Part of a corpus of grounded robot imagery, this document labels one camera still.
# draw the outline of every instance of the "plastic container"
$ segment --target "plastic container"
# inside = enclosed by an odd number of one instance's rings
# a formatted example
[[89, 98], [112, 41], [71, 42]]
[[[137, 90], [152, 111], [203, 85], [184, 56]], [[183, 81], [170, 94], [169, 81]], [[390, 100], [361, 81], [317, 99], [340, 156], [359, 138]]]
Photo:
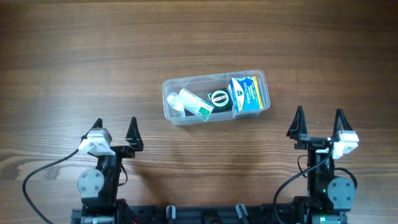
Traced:
[[[167, 96], [176, 92], [180, 92], [182, 88], [186, 88], [196, 96], [199, 96], [203, 100], [210, 102], [208, 99], [208, 93], [214, 90], [226, 88], [229, 85], [231, 78], [242, 78], [242, 77], [257, 77], [261, 98], [264, 107], [258, 110], [241, 111], [236, 113], [235, 111], [226, 111], [220, 113], [212, 113], [209, 115], [207, 121], [201, 119], [200, 115], [197, 116], [186, 116], [183, 118], [174, 118], [172, 116], [172, 110], [167, 103]], [[209, 123], [215, 121], [226, 121], [231, 119], [247, 118], [258, 116], [261, 111], [266, 110], [270, 107], [271, 102], [269, 100], [268, 87], [266, 82], [266, 76], [261, 70], [250, 70], [243, 72], [229, 72], [213, 75], [200, 75], [195, 77], [185, 77], [170, 79], [163, 82], [163, 106], [164, 116], [174, 125], [187, 125], [187, 124], [198, 124], [198, 123]]]

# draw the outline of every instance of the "wooden table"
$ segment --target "wooden table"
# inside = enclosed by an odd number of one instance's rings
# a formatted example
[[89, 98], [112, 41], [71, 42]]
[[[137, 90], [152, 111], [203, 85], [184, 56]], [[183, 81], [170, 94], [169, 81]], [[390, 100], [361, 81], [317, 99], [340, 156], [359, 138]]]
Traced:
[[[144, 152], [123, 161], [118, 192], [130, 205], [271, 203], [305, 153], [285, 136], [298, 105], [312, 136], [331, 136], [337, 108], [358, 132], [357, 150], [336, 161], [359, 181], [349, 223], [397, 223], [396, 3], [29, 2], [0, 5], [0, 223], [43, 223], [23, 179], [74, 151], [98, 117], [114, 145], [138, 119]], [[164, 80], [252, 69], [271, 95], [258, 119], [165, 119]], [[95, 164], [76, 155], [33, 176], [28, 193], [68, 223], [76, 180]], [[279, 202], [306, 189], [297, 179]]]

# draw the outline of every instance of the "wire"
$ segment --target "wire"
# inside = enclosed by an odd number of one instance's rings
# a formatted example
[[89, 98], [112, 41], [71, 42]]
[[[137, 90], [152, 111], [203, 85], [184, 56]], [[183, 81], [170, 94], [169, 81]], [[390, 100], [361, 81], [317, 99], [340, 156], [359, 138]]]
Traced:
[[58, 161], [52, 162], [52, 163], [50, 163], [50, 164], [47, 164], [47, 165], [45, 165], [45, 166], [42, 166], [42, 167], [38, 168], [37, 170], [31, 172], [31, 173], [25, 178], [24, 183], [22, 184], [22, 191], [23, 191], [23, 193], [24, 193], [24, 195], [25, 195], [25, 198], [26, 198], [27, 202], [28, 202], [29, 205], [33, 208], [33, 210], [35, 210], [35, 212], [36, 212], [46, 223], [48, 223], [48, 224], [53, 224], [53, 223], [52, 223], [50, 220], [48, 220], [48, 219], [39, 211], [39, 209], [37, 209], [37, 207], [33, 204], [32, 200], [29, 198], [29, 195], [28, 195], [27, 192], [26, 192], [26, 183], [27, 183], [27, 181], [29, 180], [29, 178], [31, 178], [31, 177], [32, 177], [34, 174], [36, 174], [37, 172], [42, 171], [42, 170], [44, 170], [44, 169], [46, 169], [46, 168], [49, 168], [50, 166], [54, 166], [55, 164], [58, 164], [58, 163], [60, 163], [60, 162], [63, 162], [63, 161], [65, 161], [65, 160], [71, 158], [71, 157], [74, 156], [78, 151], [79, 151], [79, 150], [76, 149], [76, 151], [74, 151], [73, 153], [71, 153], [69, 156], [67, 156], [67, 157], [65, 157], [65, 158], [63, 158], [63, 159], [60, 159], [60, 160], [58, 160]]
[[279, 193], [282, 191], [282, 189], [283, 189], [284, 187], [286, 187], [286, 185], [288, 185], [289, 183], [291, 183], [293, 180], [299, 178], [301, 175], [304, 175], [304, 174], [306, 174], [306, 173], [308, 173], [308, 172], [311, 172], [312, 170], [316, 169], [318, 166], [320, 166], [320, 165], [322, 165], [323, 163], [325, 163], [326, 160], [328, 160], [329, 157], [331, 156], [331, 152], [332, 152], [332, 151], [333, 151], [333, 148], [332, 148], [332, 147], [329, 148], [328, 155], [327, 155], [320, 163], [318, 163], [317, 165], [315, 165], [315, 166], [313, 166], [313, 167], [311, 167], [311, 168], [308, 168], [308, 169], [304, 170], [303, 172], [300, 172], [300, 173], [294, 175], [294, 176], [291, 177], [289, 180], [286, 180], [286, 181], [279, 187], [279, 189], [277, 190], [277, 192], [275, 193], [275, 196], [274, 196], [274, 215], [275, 215], [277, 221], [278, 221], [280, 224], [284, 224], [284, 223], [283, 223], [282, 220], [279, 218], [279, 215], [278, 215], [278, 213], [277, 213], [277, 211], [276, 211], [276, 210], [277, 210], [277, 208], [276, 208], [276, 202], [277, 202]]
[[126, 181], [125, 181], [124, 183], [119, 184], [119, 185], [118, 185], [119, 187], [120, 187], [120, 186], [123, 186], [124, 184], [127, 183], [127, 172], [126, 172], [126, 170], [125, 170], [123, 164], [122, 164], [122, 170], [123, 170], [124, 174], [126, 175]]
[[348, 174], [349, 177], [350, 177], [350, 178], [353, 180], [353, 182], [354, 182], [355, 190], [357, 189], [357, 187], [358, 187], [358, 181], [356, 180], [356, 177], [354, 176], [354, 174], [353, 174], [352, 172], [350, 172], [350, 171], [348, 171], [348, 169], [345, 169], [345, 168], [342, 168], [342, 167], [337, 167], [335, 170], [341, 170], [341, 171], [345, 172], [346, 174]]
[[303, 170], [301, 169], [301, 166], [300, 166], [300, 158], [303, 156], [308, 156], [308, 155], [301, 155], [297, 158], [297, 165], [298, 165], [298, 169], [300, 170], [300, 172], [303, 172]]

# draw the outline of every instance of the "brown wood grain tabletop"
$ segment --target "brown wood grain tabletop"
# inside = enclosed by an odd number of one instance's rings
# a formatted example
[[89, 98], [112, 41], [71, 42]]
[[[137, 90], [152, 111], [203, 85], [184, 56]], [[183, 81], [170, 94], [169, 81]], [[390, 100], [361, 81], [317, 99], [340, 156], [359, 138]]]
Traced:
[[[0, 3], [0, 223], [43, 223], [22, 194], [34, 169], [73, 152], [97, 118], [124, 144], [131, 116], [144, 152], [124, 159], [129, 205], [259, 205], [296, 174], [286, 132], [331, 136], [337, 108], [359, 147], [336, 161], [359, 182], [349, 223], [398, 223], [398, 4], [394, 1], [46, 1]], [[191, 126], [165, 119], [166, 79], [263, 70], [259, 117]], [[77, 154], [27, 191], [54, 223], [81, 208]], [[306, 195], [299, 178], [279, 202]]]

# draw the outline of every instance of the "transparent storage box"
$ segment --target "transparent storage box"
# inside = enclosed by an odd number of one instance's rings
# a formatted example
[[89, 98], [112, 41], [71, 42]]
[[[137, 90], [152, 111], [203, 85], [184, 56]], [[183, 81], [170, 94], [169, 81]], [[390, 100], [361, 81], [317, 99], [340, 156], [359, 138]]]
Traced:
[[[167, 103], [167, 96], [172, 93], [179, 93], [182, 88], [187, 89], [196, 96], [210, 103], [208, 93], [227, 88], [231, 78], [243, 78], [243, 77], [256, 77], [259, 85], [259, 91], [262, 98], [263, 108], [258, 110], [240, 111], [235, 112], [233, 110], [212, 113], [209, 115], [207, 121], [202, 120], [200, 115], [192, 115], [181, 118], [174, 118], [172, 116], [172, 110], [170, 105]], [[266, 110], [270, 107], [271, 102], [269, 100], [268, 87], [266, 82], [266, 76], [261, 70], [250, 70], [243, 72], [230, 72], [213, 75], [201, 75], [195, 77], [185, 77], [170, 79], [163, 82], [163, 106], [164, 115], [174, 125], [186, 125], [186, 124], [198, 124], [198, 123], [209, 123], [215, 121], [226, 121], [231, 119], [247, 118], [258, 116], [261, 111]]]

